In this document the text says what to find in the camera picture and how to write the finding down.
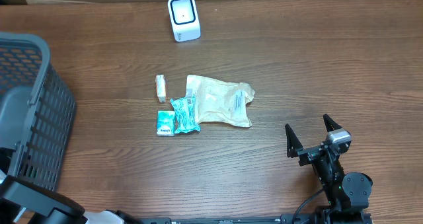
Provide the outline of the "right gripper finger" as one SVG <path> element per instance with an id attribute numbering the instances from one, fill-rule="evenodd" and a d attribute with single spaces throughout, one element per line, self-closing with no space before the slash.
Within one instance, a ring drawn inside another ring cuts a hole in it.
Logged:
<path id="1" fill-rule="evenodd" d="M 342 129 L 342 126 L 337 124 L 328 114 L 323 115 L 323 120 L 325 123 L 325 127 L 327 129 L 327 132 L 332 132 L 334 130 Z"/>
<path id="2" fill-rule="evenodd" d="M 287 157 L 297 157 L 298 153 L 303 150 L 303 146 L 289 124 L 285 125 L 285 131 L 287 137 Z"/>

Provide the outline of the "teal tissue pack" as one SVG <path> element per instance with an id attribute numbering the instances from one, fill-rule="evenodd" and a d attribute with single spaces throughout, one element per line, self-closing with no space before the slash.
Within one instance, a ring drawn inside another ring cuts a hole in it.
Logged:
<path id="1" fill-rule="evenodd" d="M 174 111 L 163 111 L 157 112 L 157 132 L 158 136 L 169 136 L 175 135 L 175 112 Z"/>

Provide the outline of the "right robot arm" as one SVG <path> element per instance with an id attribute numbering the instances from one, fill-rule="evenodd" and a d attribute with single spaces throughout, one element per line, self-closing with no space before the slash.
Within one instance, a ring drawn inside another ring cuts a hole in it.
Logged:
<path id="1" fill-rule="evenodd" d="M 352 136 L 328 114 L 323 115 L 327 136 L 320 145 L 304 148 L 289 124 L 285 125 L 287 157 L 298 158 L 299 165 L 311 165 L 322 188 L 306 199 L 293 214 L 282 214 L 281 223 L 371 223 L 369 207 L 373 180 L 361 172 L 345 173 L 339 158 L 351 145 Z M 319 194 L 324 193 L 328 205 L 318 206 L 314 213 L 300 211 Z"/>

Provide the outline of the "beige snack pouch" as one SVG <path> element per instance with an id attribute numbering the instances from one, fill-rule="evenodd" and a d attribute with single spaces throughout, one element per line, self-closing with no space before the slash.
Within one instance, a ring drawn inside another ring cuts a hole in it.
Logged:
<path id="1" fill-rule="evenodd" d="M 248 83 L 229 83 L 199 75 L 188 75 L 186 96 L 194 97 L 197 123 L 222 122 L 236 127 L 252 126 L 247 117 L 247 104 L 255 91 Z"/>

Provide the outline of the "orange tissue pack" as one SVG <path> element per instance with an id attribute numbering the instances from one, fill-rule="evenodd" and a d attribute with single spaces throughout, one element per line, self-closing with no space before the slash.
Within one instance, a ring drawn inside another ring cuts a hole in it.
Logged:
<path id="1" fill-rule="evenodd" d="M 165 76 L 163 74 L 156 75 L 155 82 L 156 82 L 157 98 L 160 103 L 165 103 L 167 101 Z"/>

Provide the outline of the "teal crinkled wrapper packet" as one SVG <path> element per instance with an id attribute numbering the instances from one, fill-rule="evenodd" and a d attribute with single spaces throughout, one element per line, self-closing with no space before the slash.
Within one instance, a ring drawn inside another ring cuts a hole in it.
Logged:
<path id="1" fill-rule="evenodd" d="M 171 105 L 173 106 L 178 122 L 175 130 L 176 134 L 201 131 L 200 125 L 195 120 L 195 101 L 196 98 L 194 96 L 183 97 L 176 100 L 171 99 Z"/>

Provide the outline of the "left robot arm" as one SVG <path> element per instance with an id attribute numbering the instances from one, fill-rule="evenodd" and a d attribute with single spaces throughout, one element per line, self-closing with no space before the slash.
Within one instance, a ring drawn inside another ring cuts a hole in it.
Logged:
<path id="1" fill-rule="evenodd" d="M 30 223 L 103 224 L 140 223 L 122 211 L 87 212 L 77 202 L 33 183 L 6 175 L 11 159 L 10 152 L 1 149 L 1 222 L 16 223 L 26 211 L 34 215 Z"/>

